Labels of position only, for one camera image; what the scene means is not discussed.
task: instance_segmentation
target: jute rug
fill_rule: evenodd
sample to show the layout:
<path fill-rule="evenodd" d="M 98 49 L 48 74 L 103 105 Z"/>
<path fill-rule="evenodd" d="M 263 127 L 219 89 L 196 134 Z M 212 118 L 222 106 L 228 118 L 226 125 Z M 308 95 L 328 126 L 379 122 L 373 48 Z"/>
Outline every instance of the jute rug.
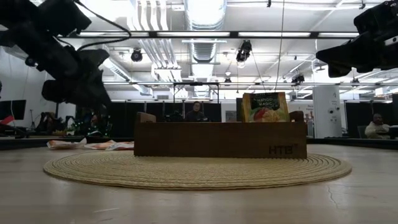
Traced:
<path fill-rule="evenodd" d="M 140 189 L 256 189 L 308 184 L 351 172 L 347 162 L 307 159 L 134 157 L 132 151 L 87 152 L 49 161 L 44 171 L 79 182 Z"/>

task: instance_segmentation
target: food package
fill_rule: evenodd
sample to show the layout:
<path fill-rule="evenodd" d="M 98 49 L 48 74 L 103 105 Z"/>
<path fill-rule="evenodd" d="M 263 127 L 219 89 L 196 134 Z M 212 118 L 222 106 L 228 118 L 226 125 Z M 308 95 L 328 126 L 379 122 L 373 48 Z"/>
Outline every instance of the food package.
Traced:
<path fill-rule="evenodd" d="M 134 142 L 115 142 L 110 140 L 103 143 L 86 144 L 85 147 L 98 150 L 133 150 Z"/>
<path fill-rule="evenodd" d="M 47 146 L 50 149 L 76 149 L 79 147 L 83 147 L 87 143 L 87 139 L 83 139 L 80 142 L 66 142 L 66 141 L 57 141 L 51 140 L 47 143 Z"/>
<path fill-rule="evenodd" d="M 243 95 L 245 122 L 289 122 L 286 96 L 280 93 L 245 93 Z"/>

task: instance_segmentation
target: ceiling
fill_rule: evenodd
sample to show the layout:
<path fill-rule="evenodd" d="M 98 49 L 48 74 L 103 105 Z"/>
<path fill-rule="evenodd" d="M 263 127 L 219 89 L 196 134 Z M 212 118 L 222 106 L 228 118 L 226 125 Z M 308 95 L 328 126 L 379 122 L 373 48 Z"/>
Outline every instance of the ceiling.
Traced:
<path fill-rule="evenodd" d="M 128 0 L 85 0 L 82 1 L 88 8 L 102 16 L 129 28 L 127 18 L 131 17 L 133 8 Z M 257 0 L 228 0 L 224 17 L 223 30 L 232 31 L 334 31 L 334 32 L 357 32 L 353 25 L 353 19 L 369 7 L 375 6 L 383 1 L 365 1 L 366 9 L 359 9 L 361 1 L 344 0 L 272 0 L 271 7 L 266 7 L 267 1 Z M 150 1 L 148 3 L 148 23 L 150 21 Z M 170 30 L 187 30 L 185 22 L 185 11 L 183 1 L 168 0 L 167 2 L 167 25 Z M 93 23 L 87 30 L 118 30 L 118 28 L 91 15 Z M 96 42 L 106 39 L 67 39 L 71 44 L 79 46 L 85 42 Z M 348 76 L 330 80 L 325 72 L 313 72 L 313 62 L 317 50 L 327 49 L 341 45 L 346 40 L 312 40 L 312 39 L 252 39 L 251 56 L 247 59 L 244 68 L 238 68 L 235 60 L 236 51 L 243 39 L 225 39 L 225 43 L 217 45 L 215 66 L 212 77 L 209 81 L 218 80 L 223 82 L 226 72 L 230 72 L 232 82 L 291 82 L 292 76 L 301 73 L 306 82 L 350 82 L 353 76 L 359 74 L 351 72 Z M 178 65 L 181 67 L 182 78 L 192 76 L 191 56 L 188 44 L 183 44 L 181 39 L 172 39 L 172 48 L 175 52 Z M 134 48 L 141 48 L 138 39 L 129 39 L 124 42 L 108 44 L 111 57 L 115 59 L 125 70 L 127 70 L 136 81 L 155 81 L 152 77 L 152 62 L 142 50 L 143 59 L 141 62 L 133 62 L 130 59 Z M 397 77 L 395 71 L 382 72 L 366 79 L 366 83 L 382 82 Z M 110 70 L 104 69 L 103 80 L 107 82 L 120 82 L 121 79 Z M 111 90 L 134 91 L 132 86 L 112 86 Z M 223 86 L 222 89 L 236 89 L 237 86 Z M 239 86 L 239 89 L 255 90 L 262 89 L 262 86 Z M 361 88 L 358 93 L 372 93 L 375 86 Z M 278 90 L 292 89 L 291 87 L 280 86 Z M 341 89 L 350 90 L 351 86 L 342 86 Z"/>

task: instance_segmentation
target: wooden box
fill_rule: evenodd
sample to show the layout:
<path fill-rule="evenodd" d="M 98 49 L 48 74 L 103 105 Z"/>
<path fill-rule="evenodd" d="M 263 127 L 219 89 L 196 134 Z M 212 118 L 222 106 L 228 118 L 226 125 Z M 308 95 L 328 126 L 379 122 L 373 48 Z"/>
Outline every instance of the wooden box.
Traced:
<path fill-rule="evenodd" d="M 169 157 L 307 158 L 304 122 L 136 123 L 134 154 Z"/>

